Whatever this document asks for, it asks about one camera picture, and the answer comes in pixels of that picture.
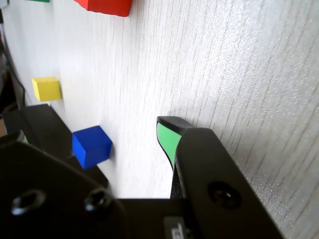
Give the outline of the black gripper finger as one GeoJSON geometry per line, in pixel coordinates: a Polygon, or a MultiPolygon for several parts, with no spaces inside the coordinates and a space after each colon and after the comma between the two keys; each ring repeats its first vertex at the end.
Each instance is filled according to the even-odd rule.
{"type": "Polygon", "coordinates": [[[11,134],[0,139],[3,239],[128,239],[120,204],[66,163],[11,134]]]}
{"type": "Polygon", "coordinates": [[[280,239],[282,234],[219,138],[173,116],[157,118],[158,142],[174,168],[201,239],[280,239]]]}

